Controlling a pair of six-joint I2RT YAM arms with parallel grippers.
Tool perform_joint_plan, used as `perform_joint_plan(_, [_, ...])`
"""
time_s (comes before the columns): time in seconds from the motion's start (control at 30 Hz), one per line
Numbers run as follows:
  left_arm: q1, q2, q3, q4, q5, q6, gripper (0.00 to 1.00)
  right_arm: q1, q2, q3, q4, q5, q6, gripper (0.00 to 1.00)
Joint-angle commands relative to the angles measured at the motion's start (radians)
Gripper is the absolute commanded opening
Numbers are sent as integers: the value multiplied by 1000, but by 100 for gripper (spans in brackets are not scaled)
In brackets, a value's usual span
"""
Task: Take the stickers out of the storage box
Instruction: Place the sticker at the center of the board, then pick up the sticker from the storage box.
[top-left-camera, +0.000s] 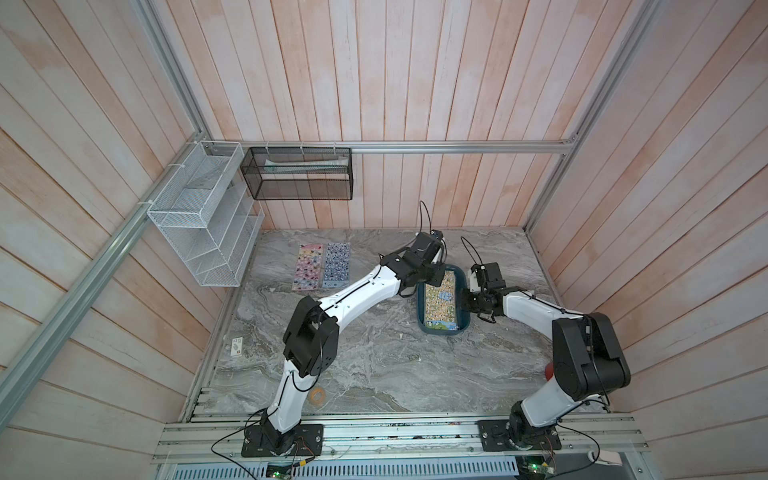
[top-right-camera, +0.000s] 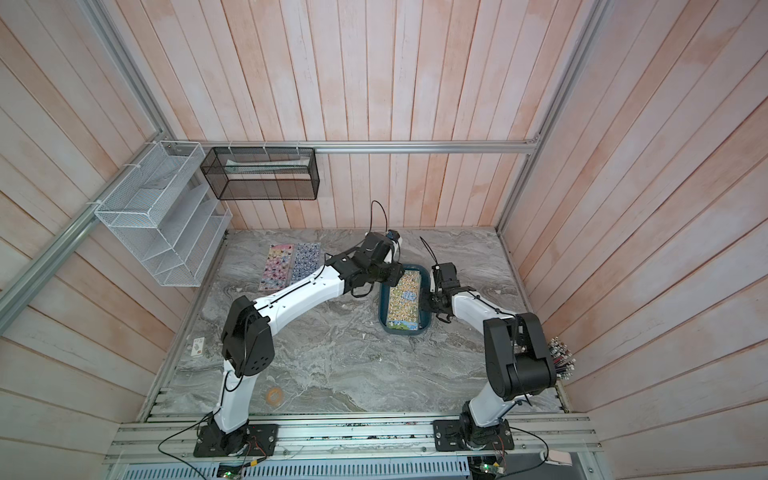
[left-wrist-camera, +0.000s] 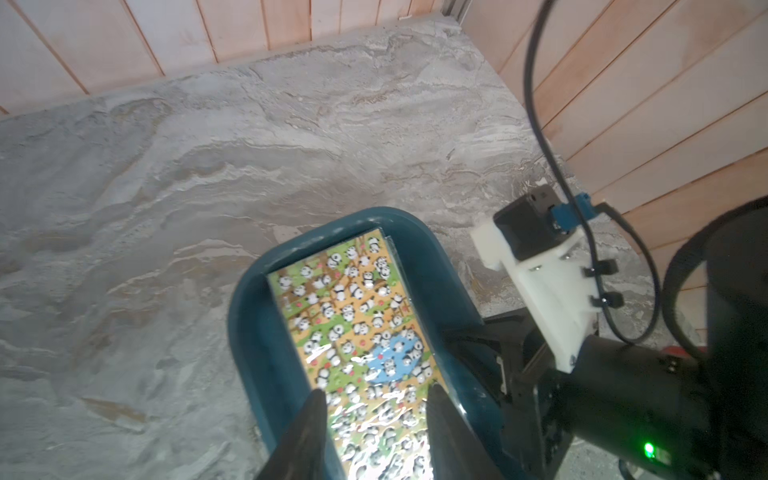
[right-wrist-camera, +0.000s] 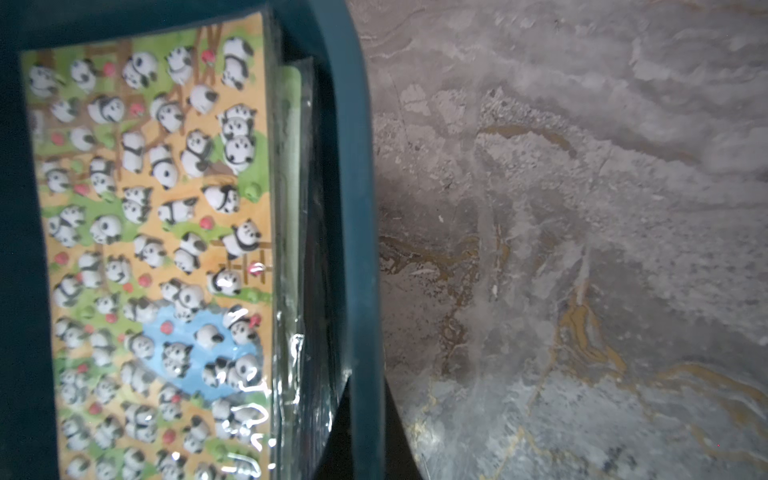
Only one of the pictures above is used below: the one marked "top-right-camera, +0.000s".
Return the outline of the pink sticker sheet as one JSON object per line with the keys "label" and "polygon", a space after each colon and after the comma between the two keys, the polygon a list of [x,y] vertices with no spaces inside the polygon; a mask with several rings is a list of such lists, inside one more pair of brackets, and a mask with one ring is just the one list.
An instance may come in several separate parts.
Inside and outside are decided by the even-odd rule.
{"label": "pink sticker sheet", "polygon": [[274,292],[285,288],[292,275],[295,246],[293,244],[271,245],[265,267],[259,282],[262,292]]}

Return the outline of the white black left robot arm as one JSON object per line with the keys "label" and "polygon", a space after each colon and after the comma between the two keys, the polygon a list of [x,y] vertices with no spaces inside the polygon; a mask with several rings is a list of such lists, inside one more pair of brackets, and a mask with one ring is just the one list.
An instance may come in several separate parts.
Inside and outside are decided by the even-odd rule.
{"label": "white black left robot arm", "polygon": [[237,298],[222,330],[221,393],[200,424],[193,456],[239,456],[253,444],[249,406],[258,375],[274,360],[274,336],[314,307],[377,283],[394,287],[404,274],[398,232],[368,232],[360,244],[333,255],[316,271],[272,295]]}

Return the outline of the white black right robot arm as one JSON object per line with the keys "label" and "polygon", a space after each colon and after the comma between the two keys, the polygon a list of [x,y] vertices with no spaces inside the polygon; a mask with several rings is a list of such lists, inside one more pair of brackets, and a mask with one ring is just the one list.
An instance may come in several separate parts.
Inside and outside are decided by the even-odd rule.
{"label": "white black right robot arm", "polygon": [[556,367],[538,317],[511,312],[460,284],[454,264],[432,267],[424,305],[448,320],[466,322],[483,334],[487,383],[467,401],[456,420],[433,422],[439,452],[513,449],[505,416],[527,396],[552,388]]}

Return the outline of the teal plastic storage box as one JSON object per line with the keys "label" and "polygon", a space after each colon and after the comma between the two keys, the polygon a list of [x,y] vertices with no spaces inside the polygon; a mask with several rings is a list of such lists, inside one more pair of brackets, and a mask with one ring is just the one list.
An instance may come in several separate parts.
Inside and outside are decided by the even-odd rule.
{"label": "teal plastic storage box", "polygon": [[419,265],[407,264],[395,287],[382,285],[378,307],[379,323],[385,332],[401,336],[417,336],[431,325],[431,313],[422,302],[429,294],[427,270]]}

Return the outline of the yellow animal sticker sheet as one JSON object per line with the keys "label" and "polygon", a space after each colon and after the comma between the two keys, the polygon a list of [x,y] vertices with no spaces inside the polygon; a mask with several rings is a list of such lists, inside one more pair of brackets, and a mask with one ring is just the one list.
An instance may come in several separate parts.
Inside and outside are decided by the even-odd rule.
{"label": "yellow animal sticker sheet", "polygon": [[420,273],[416,270],[406,270],[399,283],[389,291],[385,320],[387,328],[402,331],[419,329],[420,291]]}

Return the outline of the blue penguin sticker sheet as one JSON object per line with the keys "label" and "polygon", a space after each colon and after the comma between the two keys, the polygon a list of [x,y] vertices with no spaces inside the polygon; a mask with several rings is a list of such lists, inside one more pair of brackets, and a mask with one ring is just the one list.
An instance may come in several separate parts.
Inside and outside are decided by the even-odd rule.
{"label": "blue penguin sticker sheet", "polygon": [[293,285],[310,276],[322,265],[322,251],[319,243],[298,243],[294,247],[290,284]]}

